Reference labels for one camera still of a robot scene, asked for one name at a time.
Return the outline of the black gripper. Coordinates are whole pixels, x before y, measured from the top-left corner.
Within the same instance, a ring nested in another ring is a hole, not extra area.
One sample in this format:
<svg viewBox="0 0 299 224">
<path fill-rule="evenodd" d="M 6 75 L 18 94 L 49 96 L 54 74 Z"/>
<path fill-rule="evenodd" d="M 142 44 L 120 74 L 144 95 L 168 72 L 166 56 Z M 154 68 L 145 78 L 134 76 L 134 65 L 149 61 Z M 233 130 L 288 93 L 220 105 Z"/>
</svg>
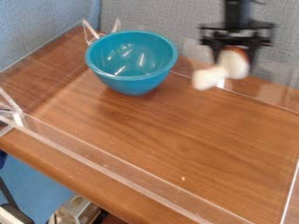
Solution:
<svg viewBox="0 0 299 224">
<path fill-rule="evenodd" d="M 209 46 L 213 62 L 218 62 L 222 46 L 246 46 L 249 67 L 254 66 L 254 57 L 260 46 L 273 44 L 276 25 L 270 22 L 250 20 L 242 27 L 225 26 L 224 22 L 198 25 L 200 43 Z"/>
</svg>

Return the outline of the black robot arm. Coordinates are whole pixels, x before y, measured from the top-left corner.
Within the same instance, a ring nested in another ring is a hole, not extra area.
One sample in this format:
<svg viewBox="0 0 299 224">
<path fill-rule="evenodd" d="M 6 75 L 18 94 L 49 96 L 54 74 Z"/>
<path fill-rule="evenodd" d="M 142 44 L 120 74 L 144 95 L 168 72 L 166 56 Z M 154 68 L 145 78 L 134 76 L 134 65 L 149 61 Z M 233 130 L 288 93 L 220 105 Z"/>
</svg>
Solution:
<svg viewBox="0 0 299 224">
<path fill-rule="evenodd" d="M 198 25 L 200 43 L 210 49 L 214 62 L 226 46 L 238 46 L 253 67 L 258 49 L 273 45 L 276 24 L 252 18 L 252 3 L 262 4 L 257 0 L 222 0 L 222 20 Z"/>
</svg>

